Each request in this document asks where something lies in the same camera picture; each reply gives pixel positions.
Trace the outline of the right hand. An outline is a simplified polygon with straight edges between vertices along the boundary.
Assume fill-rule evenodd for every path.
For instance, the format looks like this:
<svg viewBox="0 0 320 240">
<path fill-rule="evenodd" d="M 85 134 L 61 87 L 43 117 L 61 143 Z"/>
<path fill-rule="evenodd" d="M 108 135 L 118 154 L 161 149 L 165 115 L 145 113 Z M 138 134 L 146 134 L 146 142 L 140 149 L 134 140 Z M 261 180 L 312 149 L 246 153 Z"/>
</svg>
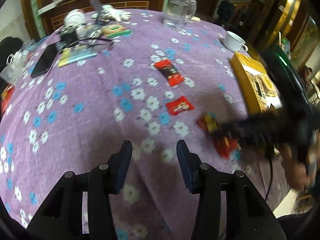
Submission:
<svg viewBox="0 0 320 240">
<path fill-rule="evenodd" d="M 281 165 L 285 171 L 285 177 L 288 185 L 297 191 L 304 191 L 315 181 L 316 171 L 306 174 L 306 168 L 303 163 L 297 162 L 292 157 L 289 145 L 279 146 L 279 153 L 282 157 Z"/>
</svg>

